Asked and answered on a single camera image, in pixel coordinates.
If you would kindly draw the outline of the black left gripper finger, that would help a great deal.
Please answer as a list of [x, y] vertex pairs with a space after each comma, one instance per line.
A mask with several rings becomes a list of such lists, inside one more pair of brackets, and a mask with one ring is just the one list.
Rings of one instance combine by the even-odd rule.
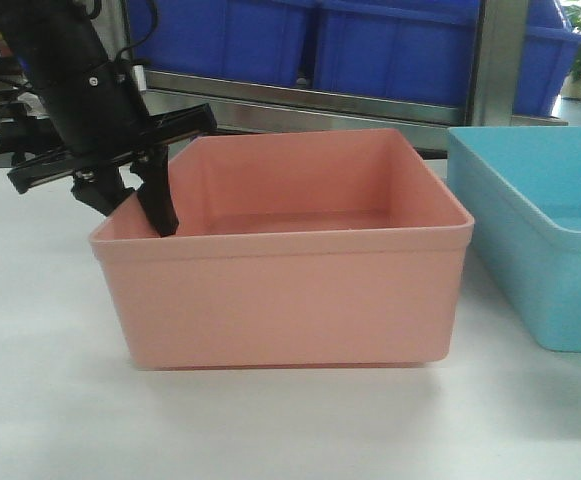
[[73, 197], [104, 216], [109, 216], [134, 192], [125, 185], [117, 167], [79, 171], [73, 180]]
[[137, 197], [154, 230], [161, 237], [174, 235], [179, 220], [169, 186], [168, 148], [150, 148], [132, 163], [131, 172], [142, 180]]

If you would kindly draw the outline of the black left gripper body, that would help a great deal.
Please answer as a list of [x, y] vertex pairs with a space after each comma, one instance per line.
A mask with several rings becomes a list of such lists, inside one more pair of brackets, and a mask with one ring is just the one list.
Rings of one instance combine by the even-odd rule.
[[36, 89], [61, 145], [13, 167], [15, 189], [129, 163], [135, 155], [216, 130], [208, 104], [151, 115], [130, 70], [107, 61]]

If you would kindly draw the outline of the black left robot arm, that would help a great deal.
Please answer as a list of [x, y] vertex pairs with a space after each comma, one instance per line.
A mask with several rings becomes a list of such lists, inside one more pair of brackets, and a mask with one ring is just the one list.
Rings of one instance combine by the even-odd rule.
[[[179, 226], [168, 179], [168, 147], [215, 131], [201, 104], [152, 115], [131, 67], [107, 54], [80, 1], [0, 1], [0, 33], [41, 101], [61, 143], [14, 166], [8, 178], [21, 194], [72, 177], [76, 200], [105, 216], [131, 194], [162, 237]], [[125, 186], [127, 165], [141, 186]]]

